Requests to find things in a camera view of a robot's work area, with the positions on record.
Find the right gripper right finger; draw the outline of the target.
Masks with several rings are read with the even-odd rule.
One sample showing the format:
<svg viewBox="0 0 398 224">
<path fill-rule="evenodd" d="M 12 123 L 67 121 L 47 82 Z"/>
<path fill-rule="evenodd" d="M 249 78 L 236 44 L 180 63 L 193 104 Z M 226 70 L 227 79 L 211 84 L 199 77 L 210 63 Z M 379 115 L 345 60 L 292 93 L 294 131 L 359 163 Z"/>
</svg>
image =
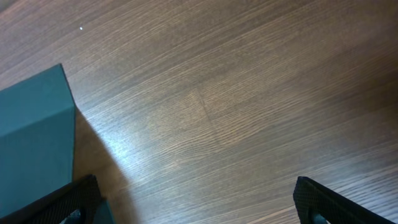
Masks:
<svg viewBox="0 0 398 224">
<path fill-rule="evenodd" d="M 297 178 L 293 199 L 301 224 L 394 224 L 304 176 Z"/>
</svg>

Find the dark green lidded box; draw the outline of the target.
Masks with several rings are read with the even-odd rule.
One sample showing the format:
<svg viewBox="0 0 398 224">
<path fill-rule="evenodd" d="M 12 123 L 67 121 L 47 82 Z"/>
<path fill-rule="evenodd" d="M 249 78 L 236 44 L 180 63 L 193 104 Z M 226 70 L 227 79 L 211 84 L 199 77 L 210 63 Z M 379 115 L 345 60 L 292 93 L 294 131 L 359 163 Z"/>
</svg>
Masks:
<svg viewBox="0 0 398 224">
<path fill-rule="evenodd" d="M 61 64 L 1 91 L 1 218 L 76 181 L 75 125 Z M 113 223 L 102 198 L 93 223 Z"/>
</svg>

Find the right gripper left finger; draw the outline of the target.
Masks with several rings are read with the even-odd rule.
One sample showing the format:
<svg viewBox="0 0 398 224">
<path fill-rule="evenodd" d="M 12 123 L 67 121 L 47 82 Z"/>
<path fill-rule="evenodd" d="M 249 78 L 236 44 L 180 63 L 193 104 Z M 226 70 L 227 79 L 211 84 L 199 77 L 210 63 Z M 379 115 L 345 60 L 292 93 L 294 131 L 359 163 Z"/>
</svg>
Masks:
<svg viewBox="0 0 398 224">
<path fill-rule="evenodd" d="M 86 175 L 24 208 L 1 218 L 1 223 L 93 223 L 103 201 L 95 175 Z"/>
</svg>

